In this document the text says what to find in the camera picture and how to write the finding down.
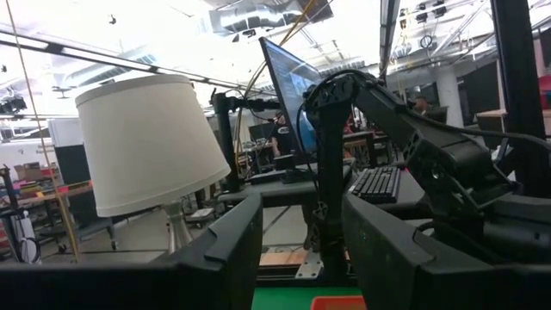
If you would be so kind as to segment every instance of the person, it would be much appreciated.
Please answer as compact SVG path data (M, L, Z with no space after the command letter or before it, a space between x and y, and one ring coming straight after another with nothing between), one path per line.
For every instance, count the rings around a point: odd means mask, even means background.
M415 105L413 106L413 109L417 113L424 115L429 109L429 103L427 102L427 98L423 96L418 96L417 98L415 98Z
M291 154L291 150L293 150L293 134L281 110L275 112L274 121L275 128L271 138L274 157L289 155Z
M274 157L289 155L293 150L293 134L289 129L285 115L281 110L275 112L274 118L275 128L272 133L272 150L274 151ZM303 247L305 250L312 248L312 220L313 210L316 207L316 203L308 203L300 206L302 208L302 218L306 223L306 238L304 239ZM319 251L317 246L314 246L313 251Z

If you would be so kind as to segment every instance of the monitor screen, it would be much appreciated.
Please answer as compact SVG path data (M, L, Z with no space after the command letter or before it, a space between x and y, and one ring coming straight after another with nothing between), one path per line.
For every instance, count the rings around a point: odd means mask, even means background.
M274 83L275 92L282 105L285 121L290 124L289 128L296 137L296 145L298 146L296 117L300 105L304 102L302 94L310 85L318 83L321 77L316 68L296 58L273 42L261 38L260 43L269 68L269 74ZM299 147L296 147L295 150L306 153L314 152L316 149L315 132L312 124L306 118L306 112L301 113L299 126L304 149L300 150Z

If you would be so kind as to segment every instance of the lamp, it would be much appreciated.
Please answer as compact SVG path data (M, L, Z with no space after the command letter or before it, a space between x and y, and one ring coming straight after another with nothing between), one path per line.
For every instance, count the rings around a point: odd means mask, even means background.
M106 84L76 104L98 216L164 205L171 237L186 245L191 235L173 201L230 172L189 79L155 75Z

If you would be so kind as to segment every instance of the ceiling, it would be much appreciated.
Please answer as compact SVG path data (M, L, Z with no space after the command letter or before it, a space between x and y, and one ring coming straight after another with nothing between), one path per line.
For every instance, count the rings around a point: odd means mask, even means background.
M378 74L381 2L329 1L332 17L308 24L284 47L320 70L360 62L364 70ZM481 54L493 48L492 40L483 40L493 31L489 1L446 0L447 12L438 18L430 9L436 0L424 1L429 8L427 20L417 23L415 16L418 13L414 11L422 1L400 2L399 7L406 14L402 18L406 20L406 26L401 29L397 25L394 32L393 57L388 67L394 81L415 76L418 74L416 72L425 72L430 63L445 63L457 59L458 55ZM239 84L247 84L252 73L263 62L258 37L266 36L279 43L290 26L255 28L257 34L250 38L239 32L239 41L232 42L235 34L218 34L204 27L216 23L209 10L258 8L255 5L263 3L270 5L270 8L291 8L297 2L303 3L304 0L242 0L237 3L224 0L10 1L19 34L128 59L148 59L166 68ZM537 5L531 10L533 24L551 16L551 1L529 0L529 4ZM467 25L458 31L463 23ZM0 9L2 30L12 32L5 9ZM431 37L434 44L428 50L419 44L425 36ZM434 48L443 46L450 37L450 44L433 54ZM71 98L96 87L96 77L112 69L44 53L24 51L23 56L38 109L50 115L75 114ZM472 62L473 57L467 56L462 60ZM7 72L0 72L0 97L14 93L28 96L16 49L0 46L0 65L6 65L8 69ZM127 72L114 79L145 74ZM264 70L256 87L270 84L269 74ZM63 95L52 93L53 86L67 91ZM213 86L195 85L201 105L208 105L212 90ZM58 99L62 96L69 99Z

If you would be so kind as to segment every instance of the black keyboard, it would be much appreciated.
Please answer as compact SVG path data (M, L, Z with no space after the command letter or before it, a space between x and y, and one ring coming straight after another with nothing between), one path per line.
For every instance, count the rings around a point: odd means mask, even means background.
M381 204L396 203L398 196L399 169L397 167L379 167L360 172L349 193L364 201Z

